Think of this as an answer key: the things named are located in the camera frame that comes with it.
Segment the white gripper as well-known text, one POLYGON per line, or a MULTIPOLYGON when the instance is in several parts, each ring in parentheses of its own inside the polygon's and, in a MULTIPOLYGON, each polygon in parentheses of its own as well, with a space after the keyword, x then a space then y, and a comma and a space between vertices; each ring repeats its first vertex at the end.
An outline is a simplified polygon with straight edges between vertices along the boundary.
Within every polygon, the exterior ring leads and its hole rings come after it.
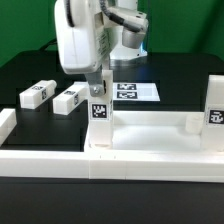
POLYGON ((90 95, 103 96, 105 82, 102 71, 96 70, 111 52, 111 32, 104 27, 99 0, 57 0, 54 16, 59 60, 64 72, 88 73, 85 78, 90 95))

